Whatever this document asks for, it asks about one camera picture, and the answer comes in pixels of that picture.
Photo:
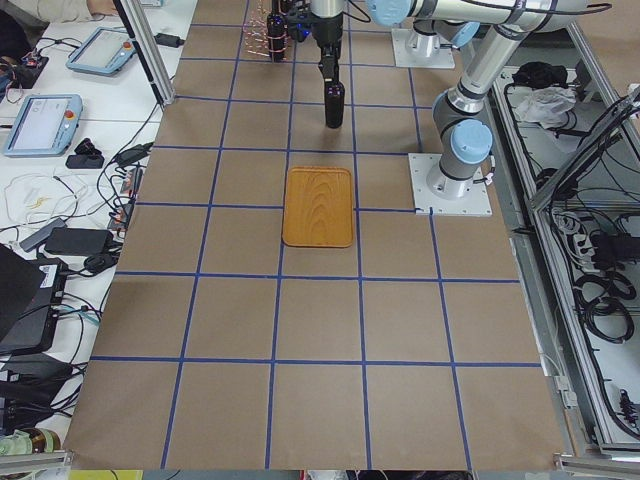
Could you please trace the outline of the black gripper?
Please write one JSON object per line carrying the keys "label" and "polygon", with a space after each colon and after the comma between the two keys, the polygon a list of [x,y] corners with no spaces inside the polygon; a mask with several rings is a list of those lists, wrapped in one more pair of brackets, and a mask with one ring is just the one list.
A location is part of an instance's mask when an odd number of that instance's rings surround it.
{"label": "black gripper", "polygon": [[313,38],[320,49],[318,67],[326,83],[339,81],[342,35],[342,14],[330,18],[313,15]]}

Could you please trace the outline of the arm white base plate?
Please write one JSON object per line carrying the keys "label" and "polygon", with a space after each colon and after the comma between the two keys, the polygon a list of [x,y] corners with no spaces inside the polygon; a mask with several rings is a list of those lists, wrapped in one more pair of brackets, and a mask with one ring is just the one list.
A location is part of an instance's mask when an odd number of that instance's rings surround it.
{"label": "arm white base plate", "polygon": [[454,69],[450,44],[437,34],[420,34],[413,29],[391,31],[395,66],[401,68]]}
{"label": "arm white base plate", "polygon": [[408,155],[409,173],[417,215],[490,217],[492,208],[481,170],[472,179],[453,180],[440,168],[440,154]]}

